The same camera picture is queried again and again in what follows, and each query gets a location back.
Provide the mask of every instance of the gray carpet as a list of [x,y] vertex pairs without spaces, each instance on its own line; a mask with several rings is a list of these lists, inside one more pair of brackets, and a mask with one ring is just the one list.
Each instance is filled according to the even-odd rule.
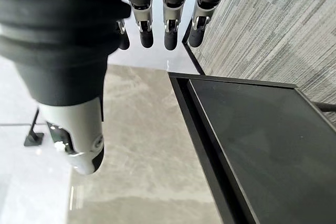
[[222,0],[192,51],[206,74],[294,83],[336,103],[336,0]]

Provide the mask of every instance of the black table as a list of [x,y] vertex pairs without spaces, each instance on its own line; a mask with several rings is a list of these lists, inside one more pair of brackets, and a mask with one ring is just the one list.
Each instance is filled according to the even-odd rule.
[[227,223],[336,223],[336,131],[291,84],[170,73]]

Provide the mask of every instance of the black metal frame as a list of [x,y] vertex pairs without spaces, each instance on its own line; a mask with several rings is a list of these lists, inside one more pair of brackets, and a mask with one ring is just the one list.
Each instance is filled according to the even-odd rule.
[[190,29],[191,29],[191,25],[192,25],[192,21],[190,20],[189,22],[189,25],[187,27],[187,30],[185,31],[185,34],[183,36],[183,39],[182,39],[182,44],[185,48],[185,50],[187,51],[187,54],[189,55],[191,61],[193,62],[197,72],[200,74],[200,75],[205,75],[201,65],[198,63],[195,55],[193,54],[193,52],[191,51],[189,45],[188,45],[188,38],[189,38],[189,34],[190,34]]
[[26,147],[29,147],[29,146],[38,146],[38,145],[41,145],[42,144],[42,140],[43,140],[43,137],[44,137],[44,133],[41,133],[41,132],[34,132],[34,127],[36,125],[36,120],[37,120],[37,117],[38,117],[38,114],[39,114],[39,108],[36,109],[36,112],[35,112],[35,115],[34,115],[34,119],[32,121],[32,125],[29,129],[29,132],[26,136],[26,139],[23,143],[24,146]]
[[336,131],[335,127],[324,117],[317,106],[310,102],[297,86],[293,84],[181,73],[169,73],[169,76],[199,161],[217,204],[218,212],[223,222],[227,224],[250,224],[256,223],[256,220],[252,213],[252,207],[245,200],[234,171],[232,171],[229,161],[225,158],[211,126],[205,123],[207,120],[204,118],[206,115],[202,105],[197,102],[195,93],[190,91],[190,79],[296,90],[315,109],[321,118]]

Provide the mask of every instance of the black cable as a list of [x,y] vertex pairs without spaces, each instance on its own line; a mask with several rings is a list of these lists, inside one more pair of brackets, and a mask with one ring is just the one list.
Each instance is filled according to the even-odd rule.
[[314,104],[322,112],[336,112],[336,104],[329,104],[329,103],[323,103],[323,102],[314,102]]

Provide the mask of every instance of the black stand base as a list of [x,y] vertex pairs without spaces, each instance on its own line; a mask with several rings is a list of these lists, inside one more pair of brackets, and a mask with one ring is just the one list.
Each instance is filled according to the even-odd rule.
[[24,146],[37,146],[42,144],[44,133],[35,133],[35,137],[31,134],[26,136]]
[[26,136],[26,140],[23,143],[24,146],[38,146],[42,144],[44,133],[35,133],[34,132],[34,126],[36,124],[36,119],[39,113],[39,109],[36,110],[33,122],[31,123],[30,130],[28,132],[28,135]]

